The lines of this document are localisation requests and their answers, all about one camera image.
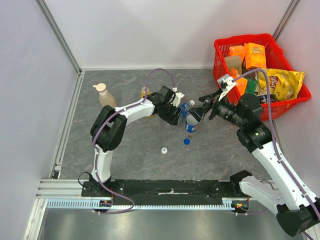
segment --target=yellow chip bag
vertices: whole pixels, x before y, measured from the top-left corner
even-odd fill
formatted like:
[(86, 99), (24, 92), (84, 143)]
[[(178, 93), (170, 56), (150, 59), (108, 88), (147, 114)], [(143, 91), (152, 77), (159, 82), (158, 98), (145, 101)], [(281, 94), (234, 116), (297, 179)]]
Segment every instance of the yellow chip bag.
[[(275, 94), (278, 101), (293, 100), (297, 98), (304, 81), (304, 72), (272, 68), (263, 68), (262, 70), (264, 70), (268, 76), (270, 93)], [(260, 89), (266, 91), (266, 79), (262, 72), (257, 72), (257, 80)]]

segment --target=gray mat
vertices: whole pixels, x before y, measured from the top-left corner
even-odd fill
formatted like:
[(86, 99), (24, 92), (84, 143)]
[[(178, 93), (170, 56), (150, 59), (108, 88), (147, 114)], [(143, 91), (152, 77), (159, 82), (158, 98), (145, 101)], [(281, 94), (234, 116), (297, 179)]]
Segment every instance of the gray mat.
[[(60, 178), (75, 179), (83, 171), (91, 172), (94, 162), (90, 129), (101, 106), (94, 84), (105, 83), (119, 106), (140, 99), (150, 70), (87, 71), (74, 113), (63, 157)], [(178, 90), (185, 94), (184, 102), (217, 90), (212, 69), (170, 70)], [(149, 89), (157, 92), (161, 86), (171, 87), (165, 72), (152, 75)], [(270, 179), (263, 166), (236, 136), (237, 127), (216, 117), (205, 120), (195, 133), (188, 133), (184, 124), (170, 126), (158, 116), (142, 118), (127, 126), (120, 146), (113, 154), (111, 175), (114, 179), (221, 179), (241, 170), (257, 179)], [(184, 139), (190, 137), (190, 144)], [(168, 149), (167, 154), (161, 148)]]

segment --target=small white bottle cap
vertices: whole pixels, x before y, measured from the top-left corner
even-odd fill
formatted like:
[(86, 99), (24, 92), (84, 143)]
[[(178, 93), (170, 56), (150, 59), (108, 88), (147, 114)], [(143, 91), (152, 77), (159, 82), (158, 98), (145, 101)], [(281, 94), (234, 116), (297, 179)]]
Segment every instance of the small white bottle cap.
[(107, 86), (104, 83), (93, 85), (93, 87), (99, 92), (101, 96), (104, 96), (108, 93)]
[(163, 148), (161, 149), (161, 152), (162, 152), (163, 154), (166, 154), (166, 153), (168, 152), (168, 149), (167, 149), (166, 147), (163, 147)]

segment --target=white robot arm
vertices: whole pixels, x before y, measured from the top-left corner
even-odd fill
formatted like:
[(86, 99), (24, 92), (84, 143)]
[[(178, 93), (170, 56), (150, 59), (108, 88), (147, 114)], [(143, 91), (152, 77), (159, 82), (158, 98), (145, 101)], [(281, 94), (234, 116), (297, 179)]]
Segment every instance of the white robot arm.
[(176, 88), (171, 90), (163, 86), (159, 92), (148, 95), (146, 100), (142, 98), (135, 103), (116, 108), (105, 106), (101, 110), (90, 131), (92, 139), (94, 139), (98, 130), (108, 117), (115, 112), (122, 111), (120, 111), (98, 135), (95, 144), (95, 155), (98, 154), (98, 158), (94, 160), (97, 161), (97, 167), (96, 169), (94, 167), (91, 172), (93, 177), (92, 182), (96, 188), (100, 187), (95, 174), (96, 170), (99, 173), (101, 182), (105, 183), (111, 178), (110, 167), (114, 149), (120, 144), (126, 126), (140, 118), (154, 114), (158, 114), (160, 118), (170, 125), (177, 125), (179, 115), (182, 111), (179, 105), (183, 97), (184, 94), (177, 92)]
[(255, 95), (244, 94), (235, 106), (226, 97), (220, 98), (227, 91), (226, 87), (224, 90), (222, 87), (213, 94), (200, 97), (199, 101), (203, 104), (189, 108), (189, 113), (202, 121), (205, 114), (212, 110), (209, 120), (219, 116), (239, 127), (236, 132), (238, 140), (259, 160), (279, 189), (272, 190), (251, 173), (242, 171), (230, 177), (238, 193), (249, 195), (266, 206), (290, 236), (314, 226), (319, 222), (315, 208), (320, 210), (320, 199), (301, 180), (275, 143), (280, 155), (278, 159), (272, 134), (260, 120), (263, 108), (259, 99)]

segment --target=gray floor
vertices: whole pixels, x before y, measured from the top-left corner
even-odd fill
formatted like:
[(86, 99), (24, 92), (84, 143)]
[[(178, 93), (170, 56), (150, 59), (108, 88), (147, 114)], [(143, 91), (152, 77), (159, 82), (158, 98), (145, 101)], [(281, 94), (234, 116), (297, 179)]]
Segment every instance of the gray floor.
[(38, 240), (304, 240), (287, 235), (271, 213), (236, 217), (211, 210), (136, 210), (97, 215), (47, 209)]
[[(105, 83), (119, 106), (140, 99), (149, 70), (87, 71), (76, 106), (60, 178), (75, 179), (83, 171), (91, 171), (94, 162), (89, 131), (101, 106), (94, 84)], [(212, 69), (170, 70), (184, 101), (195, 100), (217, 90)], [(164, 72), (151, 77), (149, 89), (171, 87)], [(120, 146), (113, 154), (111, 175), (114, 179), (221, 179), (248, 170), (257, 179), (270, 179), (262, 165), (244, 148), (236, 136), (237, 127), (214, 118), (201, 123), (191, 134), (190, 145), (184, 138), (190, 134), (184, 124), (170, 126), (158, 116), (131, 123)], [(163, 155), (161, 148), (168, 153)]]

